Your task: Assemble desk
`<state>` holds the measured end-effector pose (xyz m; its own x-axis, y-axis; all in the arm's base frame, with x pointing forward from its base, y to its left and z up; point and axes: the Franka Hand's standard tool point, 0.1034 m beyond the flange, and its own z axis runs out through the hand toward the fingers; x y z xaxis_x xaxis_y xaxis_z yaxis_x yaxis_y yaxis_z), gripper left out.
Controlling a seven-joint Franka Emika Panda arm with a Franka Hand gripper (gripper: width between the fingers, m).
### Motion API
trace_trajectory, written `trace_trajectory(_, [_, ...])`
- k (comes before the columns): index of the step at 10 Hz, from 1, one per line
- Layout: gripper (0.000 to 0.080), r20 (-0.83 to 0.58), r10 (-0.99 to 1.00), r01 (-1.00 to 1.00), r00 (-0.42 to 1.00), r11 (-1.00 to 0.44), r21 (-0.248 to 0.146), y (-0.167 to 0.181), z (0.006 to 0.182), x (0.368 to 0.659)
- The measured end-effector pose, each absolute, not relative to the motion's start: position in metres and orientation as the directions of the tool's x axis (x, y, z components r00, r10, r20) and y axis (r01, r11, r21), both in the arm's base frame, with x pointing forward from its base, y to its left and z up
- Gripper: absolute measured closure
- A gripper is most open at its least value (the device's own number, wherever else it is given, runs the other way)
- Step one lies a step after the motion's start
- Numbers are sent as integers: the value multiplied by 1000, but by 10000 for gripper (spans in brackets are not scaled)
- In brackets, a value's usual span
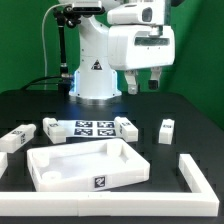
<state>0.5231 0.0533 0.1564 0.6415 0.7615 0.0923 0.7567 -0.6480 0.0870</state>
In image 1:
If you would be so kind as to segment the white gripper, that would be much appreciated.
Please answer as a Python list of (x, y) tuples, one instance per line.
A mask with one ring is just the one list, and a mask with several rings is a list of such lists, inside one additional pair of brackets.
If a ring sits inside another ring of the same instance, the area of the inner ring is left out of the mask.
[(144, 25), (112, 26), (108, 34), (108, 63), (115, 70), (123, 70), (128, 93), (138, 93), (138, 72), (151, 68), (149, 89), (157, 90), (162, 68), (172, 65), (175, 58), (174, 32), (170, 26)]

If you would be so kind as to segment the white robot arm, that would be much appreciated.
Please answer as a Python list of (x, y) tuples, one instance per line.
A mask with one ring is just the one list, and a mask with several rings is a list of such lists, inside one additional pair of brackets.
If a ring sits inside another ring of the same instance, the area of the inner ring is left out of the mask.
[(117, 98), (117, 73), (124, 73), (128, 92), (138, 92), (137, 75), (149, 68), (149, 88), (159, 87), (162, 68), (175, 58), (169, 24), (176, 0), (58, 0), (65, 23), (76, 26), (80, 64), (74, 72), (71, 98), (102, 104)]

